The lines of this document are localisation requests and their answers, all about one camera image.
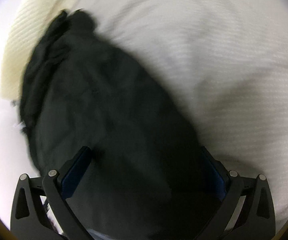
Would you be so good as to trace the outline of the black puffer coat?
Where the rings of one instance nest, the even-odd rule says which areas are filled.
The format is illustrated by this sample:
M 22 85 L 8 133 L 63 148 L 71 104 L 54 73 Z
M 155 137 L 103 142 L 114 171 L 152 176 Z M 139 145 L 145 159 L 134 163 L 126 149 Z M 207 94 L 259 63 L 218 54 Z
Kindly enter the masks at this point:
M 194 239 L 220 202 L 192 124 L 129 54 L 97 37 L 91 17 L 61 12 L 27 65 L 20 103 L 41 174 L 85 148 L 91 164 L 69 206 L 113 239 Z

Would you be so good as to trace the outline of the grey bed cover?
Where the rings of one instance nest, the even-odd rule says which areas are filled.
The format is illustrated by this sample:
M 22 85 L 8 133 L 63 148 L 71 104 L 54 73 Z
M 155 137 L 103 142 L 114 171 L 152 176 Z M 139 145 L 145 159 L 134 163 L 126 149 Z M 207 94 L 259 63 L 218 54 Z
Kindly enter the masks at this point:
M 2 60 L 26 0 L 0 0 Z M 276 227 L 288 220 L 288 0 L 77 0 L 97 33 L 134 55 L 171 92 L 215 157 L 264 173 Z M 17 108 L 0 96 L 0 218 L 21 173 L 37 173 Z

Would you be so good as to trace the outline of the cream quilted headboard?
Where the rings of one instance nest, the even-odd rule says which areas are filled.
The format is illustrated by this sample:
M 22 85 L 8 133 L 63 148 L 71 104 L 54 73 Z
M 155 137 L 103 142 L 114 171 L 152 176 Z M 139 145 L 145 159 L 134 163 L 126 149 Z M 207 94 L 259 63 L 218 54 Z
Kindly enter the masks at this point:
M 77 0 L 26 0 L 6 42 L 2 60 L 0 96 L 17 100 L 25 66 L 50 22 L 64 9 L 71 10 Z

